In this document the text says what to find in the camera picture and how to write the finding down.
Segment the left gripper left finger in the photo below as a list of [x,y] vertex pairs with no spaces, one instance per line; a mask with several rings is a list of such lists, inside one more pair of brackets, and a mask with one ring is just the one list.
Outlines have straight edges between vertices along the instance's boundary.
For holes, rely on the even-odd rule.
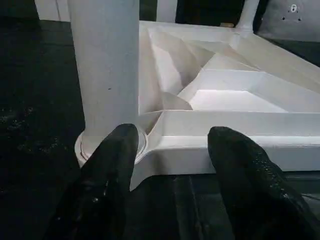
[[48,240],[121,240],[126,226],[139,133],[118,125],[64,191],[46,230]]

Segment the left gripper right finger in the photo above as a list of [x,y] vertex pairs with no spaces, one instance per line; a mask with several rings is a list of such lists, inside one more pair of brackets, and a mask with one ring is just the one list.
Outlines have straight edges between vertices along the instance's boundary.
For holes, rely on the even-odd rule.
[[235,239],[319,239],[316,215],[260,145],[229,127],[214,126],[208,153]]

